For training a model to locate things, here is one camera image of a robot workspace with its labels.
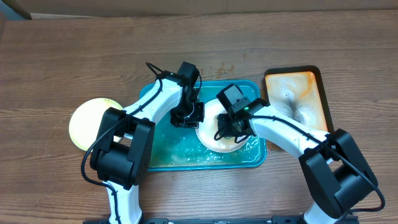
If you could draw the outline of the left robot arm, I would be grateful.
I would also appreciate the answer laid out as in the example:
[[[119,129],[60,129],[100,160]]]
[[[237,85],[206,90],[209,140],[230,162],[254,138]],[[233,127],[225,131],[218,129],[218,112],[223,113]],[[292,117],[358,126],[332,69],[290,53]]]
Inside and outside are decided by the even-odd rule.
[[[197,128],[204,120],[204,104],[198,100],[201,81],[193,72],[162,71],[153,87],[123,110],[104,112],[94,143],[83,157],[106,187],[111,213],[107,223],[140,223],[139,184],[150,163],[155,126],[167,114],[176,128]]]

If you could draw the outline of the yellow plate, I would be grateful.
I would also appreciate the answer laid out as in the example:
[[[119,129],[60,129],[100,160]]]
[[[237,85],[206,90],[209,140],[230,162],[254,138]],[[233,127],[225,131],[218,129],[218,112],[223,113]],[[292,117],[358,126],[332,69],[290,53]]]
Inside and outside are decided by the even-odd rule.
[[[104,112],[108,108],[122,109],[122,106],[108,98],[94,98],[80,105],[69,122],[69,135],[76,147],[83,151],[94,143]]]

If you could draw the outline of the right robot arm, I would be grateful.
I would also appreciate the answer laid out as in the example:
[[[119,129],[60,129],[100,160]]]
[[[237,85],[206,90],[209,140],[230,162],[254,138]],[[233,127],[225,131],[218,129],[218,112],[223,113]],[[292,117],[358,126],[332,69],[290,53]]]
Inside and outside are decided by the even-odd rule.
[[[215,140],[225,136],[257,136],[273,142],[298,159],[313,205],[297,223],[338,223],[371,192],[381,199],[380,206],[364,212],[382,210],[386,201],[376,176],[352,136],[339,129],[319,131],[279,113],[266,101],[250,101],[243,96],[218,96],[226,113],[221,115]]]

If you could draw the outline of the white plate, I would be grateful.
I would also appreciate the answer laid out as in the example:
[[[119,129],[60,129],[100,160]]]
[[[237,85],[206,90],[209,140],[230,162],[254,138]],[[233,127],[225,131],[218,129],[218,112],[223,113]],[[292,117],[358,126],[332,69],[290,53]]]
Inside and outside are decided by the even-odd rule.
[[[218,141],[214,140],[214,136],[218,130],[217,117],[219,114],[226,114],[225,108],[218,99],[210,100],[205,103],[204,112],[204,120],[196,129],[196,134],[205,147],[215,152],[227,153],[238,150],[246,144],[248,139],[238,144],[234,142],[234,138],[221,138]]]

